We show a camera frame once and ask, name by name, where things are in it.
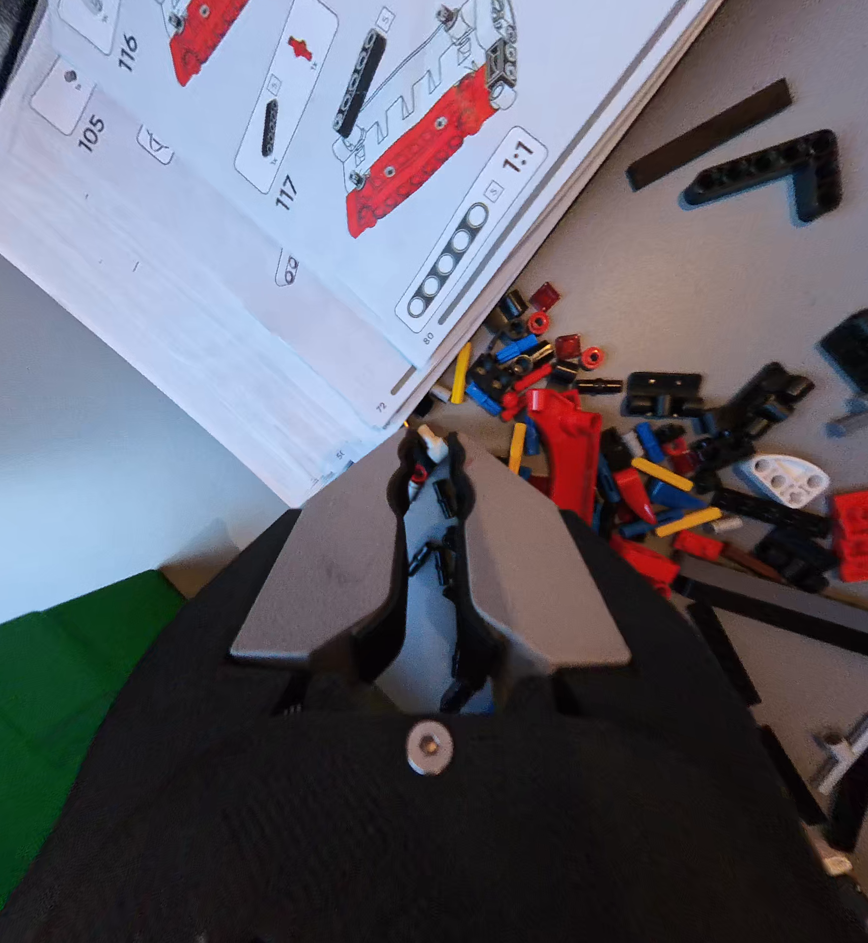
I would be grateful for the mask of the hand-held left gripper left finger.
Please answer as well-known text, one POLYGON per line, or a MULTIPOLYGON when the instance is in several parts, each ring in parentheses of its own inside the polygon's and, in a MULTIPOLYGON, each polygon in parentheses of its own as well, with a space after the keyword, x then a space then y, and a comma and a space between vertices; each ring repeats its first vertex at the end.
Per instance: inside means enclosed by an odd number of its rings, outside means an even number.
POLYGON ((402 429, 307 501, 230 655, 374 682, 406 632, 404 517, 416 435, 402 429))

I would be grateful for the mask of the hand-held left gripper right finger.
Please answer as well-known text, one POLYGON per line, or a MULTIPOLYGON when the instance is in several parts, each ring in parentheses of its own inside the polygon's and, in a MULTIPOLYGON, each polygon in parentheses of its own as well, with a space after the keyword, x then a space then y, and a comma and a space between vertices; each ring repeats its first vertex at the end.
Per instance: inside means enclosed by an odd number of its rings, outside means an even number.
POLYGON ((627 666, 630 649, 551 499, 462 433, 449 434, 449 479, 449 694, 475 694, 487 682, 509 694, 527 677, 627 666))

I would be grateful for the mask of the pile of small toy bricks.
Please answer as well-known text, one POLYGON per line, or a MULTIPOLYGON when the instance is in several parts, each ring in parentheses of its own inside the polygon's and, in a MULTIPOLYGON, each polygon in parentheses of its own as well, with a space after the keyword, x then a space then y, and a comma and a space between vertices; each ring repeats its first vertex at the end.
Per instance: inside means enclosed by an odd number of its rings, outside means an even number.
POLYGON ((488 341, 466 345, 445 381, 434 383, 419 416, 439 403, 469 402, 515 428, 513 457, 547 457, 525 394, 576 391, 583 409, 602 417, 592 525, 638 560, 651 584, 668 576, 644 563, 637 546, 670 539, 684 554, 730 561, 743 571, 817 594, 839 565, 828 547, 832 526, 807 507, 794 510, 753 494, 734 465, 793 418, 815 389, 813 379, 772 361, 720 407, 700 395, 702 375, 636 371, 624 379, 596 375, 604 350, 580 333, 553 331, 561 293, 544 282, 526 297, 510 289, 487 317, 488 341))

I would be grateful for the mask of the black dotted strip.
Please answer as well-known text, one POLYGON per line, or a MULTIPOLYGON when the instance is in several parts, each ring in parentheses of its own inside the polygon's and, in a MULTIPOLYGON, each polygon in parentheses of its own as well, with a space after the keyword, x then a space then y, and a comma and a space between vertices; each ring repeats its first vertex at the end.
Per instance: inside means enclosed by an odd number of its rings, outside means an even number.
MULTIPOLYGON (((761 697, 755 683, 750 678, 715 610, 705 603, 696 601, 687 606, 687 616, 738 696, 745 701, 748 708, 758 706, 761 703, 761 697)), ((756 725, 756 732, 800 819, 808 826, 825 825, 827 822, 825 812, 787 755, 780 739, 768 725, 756 725)))

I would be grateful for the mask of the grey desk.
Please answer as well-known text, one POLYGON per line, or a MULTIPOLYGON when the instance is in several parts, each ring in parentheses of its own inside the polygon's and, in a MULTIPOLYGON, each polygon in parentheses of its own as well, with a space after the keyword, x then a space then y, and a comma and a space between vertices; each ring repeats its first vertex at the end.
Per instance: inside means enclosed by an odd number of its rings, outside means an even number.
MULTIPOLYGON (((515 284, 546 281, 554 328, 603 347, 606 376, 700 372, 711 404, 770 361, 811 377, 762 449, 868 489, 868 428, 825 433, 851 391, 817 347, 868 308, 868 2, 726 2, 515 284), (782 77, 789 108, 631 190, 634 161, 782 77), (836 210, 800 222, 790 179, 684 203, 700 171, 823 128, 836 210)), ((215 518, 243 548, 284 508, 0 256, 0 622, 157 568, 215 518)))

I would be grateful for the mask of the brown cardboard sheet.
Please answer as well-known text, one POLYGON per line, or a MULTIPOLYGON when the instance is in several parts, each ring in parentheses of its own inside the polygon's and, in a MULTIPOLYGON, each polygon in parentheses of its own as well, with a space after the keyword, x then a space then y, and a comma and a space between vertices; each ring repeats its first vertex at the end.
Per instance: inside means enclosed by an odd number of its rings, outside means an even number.
POLYGON ((191 600, 239 554, 228 523, 215 518, 159 564, 157 570, 183 598, 191 600))

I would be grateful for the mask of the red curved arch piece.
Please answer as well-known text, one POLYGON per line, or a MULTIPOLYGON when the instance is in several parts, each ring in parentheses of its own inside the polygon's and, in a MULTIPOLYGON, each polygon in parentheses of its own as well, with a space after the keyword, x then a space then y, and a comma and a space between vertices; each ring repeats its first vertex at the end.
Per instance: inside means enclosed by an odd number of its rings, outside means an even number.
POLYGON ((533 388, 525 394, 525 406, 547 457, 548 497, 592 525, 602 417, 583 409, 576 391, 533 388))

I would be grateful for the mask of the white curved brick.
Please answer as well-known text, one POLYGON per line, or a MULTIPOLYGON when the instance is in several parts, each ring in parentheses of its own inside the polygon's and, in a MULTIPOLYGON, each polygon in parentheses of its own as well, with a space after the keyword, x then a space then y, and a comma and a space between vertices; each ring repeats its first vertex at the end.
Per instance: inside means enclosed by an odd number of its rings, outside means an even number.
POLYGON ((794 510, 805 509, 831 485, 823 469, 787 454, 756 454, 737 462, 733 471, 756 496, 794 510))

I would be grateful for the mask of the green plastic bin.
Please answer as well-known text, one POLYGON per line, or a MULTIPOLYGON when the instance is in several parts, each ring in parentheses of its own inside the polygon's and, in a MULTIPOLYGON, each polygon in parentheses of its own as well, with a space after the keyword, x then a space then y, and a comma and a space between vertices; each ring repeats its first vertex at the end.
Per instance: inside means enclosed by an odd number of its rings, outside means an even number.
POLYGON ((185 603, 142 572, 0 624, 0 910, 134 666, 185 603))

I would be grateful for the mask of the red printed tile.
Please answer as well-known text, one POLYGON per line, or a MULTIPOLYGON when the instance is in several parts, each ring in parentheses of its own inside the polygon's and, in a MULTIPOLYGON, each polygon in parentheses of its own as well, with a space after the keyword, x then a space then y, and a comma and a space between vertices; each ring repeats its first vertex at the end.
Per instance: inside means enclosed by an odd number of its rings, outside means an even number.
POLYGON ((843 583, 868 582, 868 489, 831 498, 832 552, 843 583))

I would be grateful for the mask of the light grey cross connector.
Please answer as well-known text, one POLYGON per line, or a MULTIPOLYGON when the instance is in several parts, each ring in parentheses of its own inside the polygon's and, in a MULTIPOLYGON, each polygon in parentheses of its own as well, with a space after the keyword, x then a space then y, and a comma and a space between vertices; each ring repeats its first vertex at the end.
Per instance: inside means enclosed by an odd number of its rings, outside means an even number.
POLYGON ((811 785, 818 794, 827 796, 868 748, 868 712, 845 734, 832 732, 817 735, 815 742, 823 750, 824 760, 812 778, 811 785))

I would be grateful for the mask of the instruction booklet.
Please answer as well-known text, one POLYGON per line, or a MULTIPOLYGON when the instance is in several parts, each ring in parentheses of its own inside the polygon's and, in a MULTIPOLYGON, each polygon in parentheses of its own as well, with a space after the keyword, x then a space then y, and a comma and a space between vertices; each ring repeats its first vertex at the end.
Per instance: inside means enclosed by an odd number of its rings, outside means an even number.
POLYGON ((0 253, 300 505, 720 6, 50 2, 0 106, 0 253))

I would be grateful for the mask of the black pin connector block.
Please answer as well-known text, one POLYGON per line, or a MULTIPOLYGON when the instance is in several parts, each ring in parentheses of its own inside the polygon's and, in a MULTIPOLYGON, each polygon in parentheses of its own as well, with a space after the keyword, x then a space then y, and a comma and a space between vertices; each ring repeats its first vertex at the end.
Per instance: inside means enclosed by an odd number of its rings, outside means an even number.
POLYGON ((857 393, 868 394, 868 308, 845 318, 817 347, 857 393))

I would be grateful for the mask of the long black flat tile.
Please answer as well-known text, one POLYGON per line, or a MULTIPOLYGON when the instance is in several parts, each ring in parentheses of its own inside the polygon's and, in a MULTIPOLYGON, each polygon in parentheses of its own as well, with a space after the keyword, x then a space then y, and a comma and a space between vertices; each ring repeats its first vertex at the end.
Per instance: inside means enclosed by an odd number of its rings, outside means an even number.
POLYGON ((723 146, 789 108, 793 97, 785 78, 779 78, 728 109, 687 130, 634 161, 626 170, 638 192, 723 146))

